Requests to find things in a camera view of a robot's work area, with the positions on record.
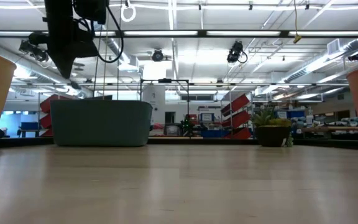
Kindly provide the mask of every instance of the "ceiling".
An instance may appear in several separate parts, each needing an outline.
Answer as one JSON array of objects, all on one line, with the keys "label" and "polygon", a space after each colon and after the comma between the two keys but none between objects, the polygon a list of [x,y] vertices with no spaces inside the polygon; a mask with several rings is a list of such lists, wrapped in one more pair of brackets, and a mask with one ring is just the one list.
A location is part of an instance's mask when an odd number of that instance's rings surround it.
[{"label": "ceiling", "polygon": [[[279,4],[279,0],[254,0],[254,10],[243,9],[247,1],[235,0],[176,0],[177,16],[170,22],[170,11],[164,9],[151,9],[145,7],[168,7],[168,0],[140,0],[130,1],[135,6],[136,16],[133,21],[121,21],[122,30],[170,30],[172,24],[175,29],[225,29],[225,30],[259,30],[265,24],[264,29],[295,29],[295,11],[260,10],[257,7],[274,7]],[[329,0],[310,0],[313,7],[324,7],[328,3],[333,4],[327,10],[309,9],[305,10],[305,2],[297,0],[299,4],[297,10],[297,26],[299,30],[358,30],[358,0],[329,1]],[[42,6],[43,1],[39,0],[0,0],[0,6]],[[116,18],[120,18],[121,11],[117,7],[120,1],[111,1],[111,9]],[[182,10],[183,7],[197,7],[196,9]],[[221,9],[203,9],[206,6],[218,6]],[[293,7],[292,0],[283,0],[281,6]],[[353,10],[332,10],[333,8],[353,7]],[[0,30],[47,30],[46,23],[42,22],[45,11],[38,9],[0,9]],[[131,16],[131,10],[124,11],[126,17]],[[109,18],[109,30],[116,30]],[[21,55],[18,51],[22,39],[0,38],[0,47],[10,53]],[[226,57],[228,50],[236,40],[241,40],[247,46],[246,52],[249,60],[243,65],[230,67]],[[293,39],[255,39],[252,38],[177,38],[177,78],[189,79],[191,82],[216,82],[217,78],[224,78],[225,82],[273,82],[273,73],[287,73],[295,67],[302,66],[306,61],[323,53],[327,49],[327,43],[333,39],[302,39],[297,44]],[[154,49],[162,49],[165,55],[170,58],[173,54],[171,38],[141,38],[126,39],[124,51],[128,55],[134,55],[140,59],[139,63],[144,66],[152,63],[150,52]],[[101,55],[114,57],[113,52],[106,48],[101,42],[99,52]],[[30,56],[24,56],[23,60],[35,62]],[[73,71],[76,73],[72,80],[84,82],[86,79],[93,79],[96,70],[96,57],[79,58],[76,62],[83,63],[83,71]],[[358,62],[345,62],[345,67],[356,66]],[[41,70],[58,75],[57,69],[50,64],[42,64]],[[344,62],[337,60],[330,63],[315,73],[322,73],[330,76],[344,70]],[[117,69],[117,64],[98,63],[97,82],[102,82],[102,77],[106,77],[106,82],[138,82],[137,72],[123,72]],[[310,83],[317,82],[313,79],[313,74],[309,75]],[[167,70],[167,77],[173,78],[173,70]],[[215,86],[195,86],[197,90],[216,90]],[[239,86],[237,90],[249,91],[257,88],[256,86]],[[115,90],[115,86],[106,86],[106,90]],[[121,90],[136,90],[133,87],[121,86]]]}]

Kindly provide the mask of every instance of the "wooden floor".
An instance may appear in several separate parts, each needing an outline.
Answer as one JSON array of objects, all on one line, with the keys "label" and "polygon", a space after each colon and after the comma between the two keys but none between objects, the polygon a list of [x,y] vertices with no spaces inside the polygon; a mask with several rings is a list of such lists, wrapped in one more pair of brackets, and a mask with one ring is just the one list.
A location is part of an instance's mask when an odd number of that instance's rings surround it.
[{"label": "wooden floor", "polygon": [[358,224],[358,151],[4,149],[0,223]]}]

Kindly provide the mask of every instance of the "white ceiling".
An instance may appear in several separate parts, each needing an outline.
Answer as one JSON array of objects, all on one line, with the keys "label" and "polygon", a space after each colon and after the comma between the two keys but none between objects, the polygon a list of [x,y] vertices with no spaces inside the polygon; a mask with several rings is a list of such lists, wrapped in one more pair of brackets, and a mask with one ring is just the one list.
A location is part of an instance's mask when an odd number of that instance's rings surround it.
[{"label": "white ceiling", "polygon": [[[43,1],[31,0],[35,5],[43,5]],[[29,0],[0,0],[0,6],[29,6]],[[254,0],[254,4],[271,4],[277,5],[279,0]],[[284,0],[283,6],[292,5],[292,0]],[[329,0],[310,0],[310,4],[319,4],[324,6]],[[143,4],[152,6],[168,6],[167,0],[140,0],[131,1],[132,4]],[[199,0],[177,0],[178,7],[196,6]],[[244,4],[248,1],[236,0],[202,0],[203,5],[213,4]],[[358,0],[336,1],[338,4],[358,4]],[[110,4],[119,4],[119,1],[111,1]],[[120,10],[118,7],[112,7],[113,13],[120,18]],[[8,10],[0,9],[0,30],[46,30],[46,23],[42,22],[43,9],[21,9]],[[146,29],[170,29],[168,19],[168,11],[161,9],[145,9],[136,8],[136,17],[131,22],[121,22],[123,30],[146,30]],[[203,9],[203,25],[204,29],[260,29],[266,19],[273,11],[261,10],[212,10]],[[298,27],[301,29],[316,14],[318,10],[304,8],[298,9]],[[126,16],[130,16],[130,10],[126,12]],[[177,11],[177,27],[178,29],[201,29],[201,12],[199,10],[183,10]],[[275,11],[272,18],[266,24],[265,29],[291,29],[295,28],[294,11]],[[109,19],[109,29],[116,30]],[[305,29],[316,30],[358,30],[358,9],[349,11],[324,11]],[[244,45],[248,44],[252,39],[177,39],[179,68],[178,74],[180,78],[190,79],[194,82],[211,82],[217,78],[226,76],[230,69],[226,62],[227,51],[235,40],[241,40]],[[258,64],[264,61],[277,46],[273,45],[276,39],[256,39],[248,48],[249,61],[242,68],[234,70],[238,73],[230,73],[229,81],[239,82],[243,78],[245,81],[269,82],[271,72],[287,72],[294,67],[300,66],[304,61],[311,59],[315,55],[326,50],[326,44],[332,39],[302,39],[299,43],[293,44],[291,39],[278,40],[276,44],[285,44],[283,49],[279,50],[271,60],[268,60],[260,69],[252,73]],[[0,38],[0,47],[19,54],[18,51],[20,39]],[[105,46],[101,43],[101,55],[104,54]],[[124,50],[127,54],[136,55],[138,57],[147,55],[154,49],[162,49],[166,55],[172,55],[171,38],[154,38],[154,39],[126,39]],[[76,60],[84,63],[85,70],[73,78],[77,81],[83,81],[86,78],[93,78],[96,68],[96,58],[83,58]],[[322,68],[319,72],[327,75],[335,73],[340,65],[333,64],[329,68]],[[52,72],[58,73],[52,67],[46,68]],[[104,73],[104,64],[99,63],[98,77],[102,77]],[[120,77],[125,82],[133,79],[138,80],[139,75],[136,73],[120,72]],[[107,77],[117,77],[117,65],[106,66]]]}]

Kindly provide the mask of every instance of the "potted plant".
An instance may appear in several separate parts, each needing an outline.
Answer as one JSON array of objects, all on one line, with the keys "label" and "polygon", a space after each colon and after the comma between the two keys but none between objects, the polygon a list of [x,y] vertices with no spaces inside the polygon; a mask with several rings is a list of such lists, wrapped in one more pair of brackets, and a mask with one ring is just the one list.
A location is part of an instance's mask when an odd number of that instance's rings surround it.
[{"label": "potted plant", "polygon": [[290,136],[291,121],[274,119],[274,111],[266,109],[252,117],[255,125],[255,136],[260,145],[265,147],[292,146]]}]

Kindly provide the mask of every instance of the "shelving unit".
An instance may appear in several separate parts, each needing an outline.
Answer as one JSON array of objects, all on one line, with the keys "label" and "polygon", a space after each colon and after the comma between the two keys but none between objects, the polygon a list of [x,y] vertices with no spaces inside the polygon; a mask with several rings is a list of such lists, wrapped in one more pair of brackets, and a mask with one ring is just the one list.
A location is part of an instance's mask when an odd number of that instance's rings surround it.
[{"label": "shelving unit", "polygon": [[230,103],[222,108],[222,128],[230,130],[231,133],[226,135],[225,138],[230,139],[248,139],[251,137],[251,133],[248,128],[248,121],[250,120],[250,114],[247,110],[247,105],[250,101],[241,94],[235,100],[231,99],[231,91],[229,92]]}]

